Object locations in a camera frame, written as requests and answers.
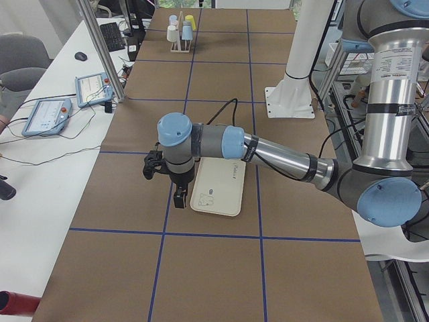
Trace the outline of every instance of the tablet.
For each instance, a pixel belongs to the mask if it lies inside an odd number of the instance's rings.
[[[23,136],[53,135],[67,124],[72,101],[70,99],[40,99],[36,101],[22,130]]]
[[[113,88],[105,72],[84,77],[76,77],[76,98],[78,107],[88,107],[111,101]]]

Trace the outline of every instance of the black mouse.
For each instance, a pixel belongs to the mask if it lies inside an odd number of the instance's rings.
[[[86,54],[84,54],[83,52],[77,52],[77,53],[75,53],[74,54],[74,57],[77,59],[77,60],[81,60],[81,61],[85,61],[85,60],[87,60],[88,59],[88,56],[86,55]]]

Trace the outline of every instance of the white table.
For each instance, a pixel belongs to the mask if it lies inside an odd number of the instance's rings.
[[[100,19],[99,23],[122,19]],[[88,60],[74,59],[78,51]],[[127,51],[111,53],[117,70],[128,60]],[[27,99],[75,93],[74,78],[102,72],[103,67],[82,21],[43,75]],[[78,111],[72,98],[73,112]],[[24,105],[14,119],[28,117],[34,102]],[[30,138],[1,144],[2,155],[38,163],[84,148],[99,146],[109,128],[113,114],[94,106],[96,113],[90,125],[73,140],[61,137]],[[83,109],[72,117],[62,135],[75,136],[90,119],[93,111]],[[12,123],[11,129],[21,135],[24,123]],[[5,129],[0,142],[16,140]],[[62,242],[78,206],[85,184],[99,151],[91,150],[61,158],[41,166],[24,166],[0,159],[0,174],[17,194],[9,201],[0,200],[0,290],[42,296]],[[1,322],[29,321],[26,317],[0,315]]]

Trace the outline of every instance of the keyboard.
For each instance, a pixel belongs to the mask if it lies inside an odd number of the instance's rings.
[[[124,41],[122,40],[121,31],[115,22],[104,23],[100,25],[101,34],[106,41],[107,49],[110,52],[121,50],[125,48]]]

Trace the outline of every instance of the red cylinder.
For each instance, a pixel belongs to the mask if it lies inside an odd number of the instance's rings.
[[[7,292],[0,292],[0,314],[32,317],[40,302],[40,297]]]

